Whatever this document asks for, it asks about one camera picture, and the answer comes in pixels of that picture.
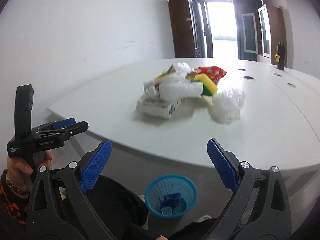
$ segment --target table surface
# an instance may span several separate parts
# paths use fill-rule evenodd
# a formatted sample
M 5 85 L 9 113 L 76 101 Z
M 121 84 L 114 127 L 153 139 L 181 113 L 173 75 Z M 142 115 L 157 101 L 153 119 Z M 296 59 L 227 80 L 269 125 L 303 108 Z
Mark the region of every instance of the table surface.
M 143 82 L 177 62 L 224 69 L 227 74 L 218 84 L 219 91 L 238 87 L 246 95 L 240 120 L 216 123 L 203 99 L 186 99 L 170 120 L 137 113 Z M 255 80 L 246 80 L 245 75 Z M 89 131 L 111 141 L 182 163 L 212 167 L 206 145 L 216 138 L 225 150 L 255 168 L 276 165 L 281 170 L 310 170 L 320 166 L 320 80 L 274 65 L 214 58 L 132 64 L 69 93 L 48 109 L 63 118 L 87 121 Z

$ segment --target white box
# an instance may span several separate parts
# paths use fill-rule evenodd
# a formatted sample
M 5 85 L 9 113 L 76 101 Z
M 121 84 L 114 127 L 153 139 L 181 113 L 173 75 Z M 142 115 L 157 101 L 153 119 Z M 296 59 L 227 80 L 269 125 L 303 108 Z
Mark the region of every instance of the white box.
M 143 114 L 170 119 L 183 100 L 184 98 L 180 98 L 175 102 L 168 103 L 161 99 L 145 98 L 137 102 L 136 109 Z

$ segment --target red snack bag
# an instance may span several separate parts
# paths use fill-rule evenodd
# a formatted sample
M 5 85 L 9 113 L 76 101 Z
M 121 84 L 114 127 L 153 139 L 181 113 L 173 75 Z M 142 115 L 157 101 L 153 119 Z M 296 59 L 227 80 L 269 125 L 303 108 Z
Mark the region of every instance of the red snack bag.
M 226 72 L 219 67 L 198 67 L 196 74 L 206 74 L 215 85 L 218 85 L 219 80 L 226 75 Z

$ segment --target bracelet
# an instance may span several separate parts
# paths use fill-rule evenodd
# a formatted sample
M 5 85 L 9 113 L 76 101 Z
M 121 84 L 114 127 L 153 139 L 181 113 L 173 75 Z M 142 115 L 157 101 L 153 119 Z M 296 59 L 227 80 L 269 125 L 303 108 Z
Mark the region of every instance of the bracelet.
M 6 176 L 5 176 L 5 181 L 7 182 L 8 187 L 9 187 L 14 193 L 16 193 L 17 195 L 19 195 L 19 196 L 27 196 L 27 195 L 29 195 L 29 192 L 28 192 L 28 191 L 22 191 L 22 190 L 17 189 L 17 187 L 16 187 L 15 185 L 13 185 L 13 184 L 9 181 L 8 172 L 7 172 Z

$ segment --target plastic bag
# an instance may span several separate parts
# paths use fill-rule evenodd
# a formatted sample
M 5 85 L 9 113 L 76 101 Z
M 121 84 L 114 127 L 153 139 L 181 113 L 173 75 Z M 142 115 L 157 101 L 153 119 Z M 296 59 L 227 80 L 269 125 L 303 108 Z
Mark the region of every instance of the plastic bag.
M 161 98 L 166 102 L 174 102 L 180 98 L 200 98 L 203 84 L 186 78 L 193 71 L 185 62 L 173 64 L 166 73 L 143 84 L 145 95 L 149 98 Z
M 177 101 L 179 98 L 200 98 L 203 92 L 201 82 L 162 82 L 159 85 L 160 98 L 167 102 Z
M 223 78 L 227 73 L 219 67 L 198 67 L 197 74 L 206 74 L 215 85 L 218 85 L 221 78 Z
M 213 96 L 213 105 L 209 106 L 208 111 L 217 122 L 232 123 L 240 120 L 244 100 L 245 94 L 241 89 L 224 90 Z

